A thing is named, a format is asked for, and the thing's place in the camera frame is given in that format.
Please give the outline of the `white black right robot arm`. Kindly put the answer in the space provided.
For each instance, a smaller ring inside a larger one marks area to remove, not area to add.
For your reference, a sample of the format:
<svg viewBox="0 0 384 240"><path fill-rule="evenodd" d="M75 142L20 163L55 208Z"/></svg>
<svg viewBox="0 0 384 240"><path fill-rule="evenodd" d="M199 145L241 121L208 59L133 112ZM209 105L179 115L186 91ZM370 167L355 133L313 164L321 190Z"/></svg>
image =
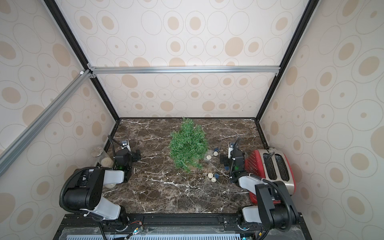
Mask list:
<svg viewBox="0 0 384 240"><path fill-rule="evenodd" d="M241 221L262 225L262 233L289 231L300 215L292 200L296 182L287 157L277 149L254 150L246 156L239 143L229 143L220 162L229 168L230 181L256 198L252 206L241 208Z"/></svg>

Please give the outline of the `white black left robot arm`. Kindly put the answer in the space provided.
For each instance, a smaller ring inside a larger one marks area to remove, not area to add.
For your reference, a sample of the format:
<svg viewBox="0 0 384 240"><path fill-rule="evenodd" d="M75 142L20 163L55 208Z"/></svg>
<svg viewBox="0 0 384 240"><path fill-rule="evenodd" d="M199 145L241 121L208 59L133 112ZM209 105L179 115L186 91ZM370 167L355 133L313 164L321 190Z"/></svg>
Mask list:
<svg viewBox="0 0 384 240"><path fill-rule="evenodd" d="M91 215L102 221L128 223L124 207L116 205L102 196L103 187L109 184L127 183L133 174L133 163L140 161L141 151L131 151L129 143L120 143L108 136L113 150L112 167L85 167L77 169L64 183L60 195L60 207L72 214Z"/></svg>

